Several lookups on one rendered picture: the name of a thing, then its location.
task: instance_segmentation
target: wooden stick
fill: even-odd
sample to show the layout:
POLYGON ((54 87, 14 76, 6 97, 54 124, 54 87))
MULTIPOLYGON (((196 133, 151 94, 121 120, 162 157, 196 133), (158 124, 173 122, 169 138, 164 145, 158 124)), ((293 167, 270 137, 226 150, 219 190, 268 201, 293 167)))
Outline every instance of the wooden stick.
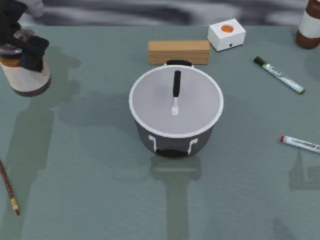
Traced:
POLYGON ((6 174, 4 165, 2 164, 1 160, 0 160, 0 174, 1 174, 1 177, 3 179, 6 191, 7 191, 8 195, 9 195, 10 202, 11 202, 11 205, 12 205, 12 209, 13 209, 13 211, 15 211, 16 215, 19 216, 20 215, 19 206, 17 204, 16 198, 15 198, 14 193, 12 191, 12 188, 10 186, 10 183, 9 183, 9 180, 8 180, 8 176, 6 174))

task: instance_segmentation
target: white box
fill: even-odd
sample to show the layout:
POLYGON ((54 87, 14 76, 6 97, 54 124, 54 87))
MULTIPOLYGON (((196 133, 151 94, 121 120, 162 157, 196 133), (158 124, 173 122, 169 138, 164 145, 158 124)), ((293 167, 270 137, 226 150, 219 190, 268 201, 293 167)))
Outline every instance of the white box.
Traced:
POLYGON ((209 26, 208 40, 217 52, 242 45, 245 36, 246 30, 235 18, 209 26))

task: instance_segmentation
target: pot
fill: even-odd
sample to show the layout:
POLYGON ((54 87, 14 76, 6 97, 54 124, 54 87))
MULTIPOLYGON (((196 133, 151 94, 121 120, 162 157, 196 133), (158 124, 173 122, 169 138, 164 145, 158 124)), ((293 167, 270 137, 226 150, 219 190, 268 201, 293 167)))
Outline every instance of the pot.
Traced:
POLYGON ((223 112, 224 97, 208 74, 188 61, 170 60, 133 84, 129 108, 150 151, 181 158, 206 145, 223 112))

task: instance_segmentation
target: table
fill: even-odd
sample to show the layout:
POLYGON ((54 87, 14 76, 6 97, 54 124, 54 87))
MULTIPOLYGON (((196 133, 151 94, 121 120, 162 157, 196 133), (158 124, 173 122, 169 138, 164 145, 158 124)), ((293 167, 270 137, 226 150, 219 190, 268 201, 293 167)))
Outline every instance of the table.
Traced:
POLYGON ((196 66, 225 109, 202 151, 174 166, 139 140, 128 94, 155 67, 148 40, 205 39, 206 26, 33 27, 50 40, 52 86, 23 98, 0 72, 0 157, 22 213, 1 183, 0 239, 319 239, 319 155, 280 137, 320 142, 320 48, 296 46, 294 27, 246 29, 243 46, 196 66))

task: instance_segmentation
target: brown bottle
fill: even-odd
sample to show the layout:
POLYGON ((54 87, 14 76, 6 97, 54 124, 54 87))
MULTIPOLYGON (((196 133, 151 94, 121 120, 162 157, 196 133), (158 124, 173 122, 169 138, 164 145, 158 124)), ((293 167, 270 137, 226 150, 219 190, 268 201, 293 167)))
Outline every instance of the brown bottle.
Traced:
POLYGON ((309 0, 295 36, 296 43, 305 49, 320 44, 320 0, 309 0))

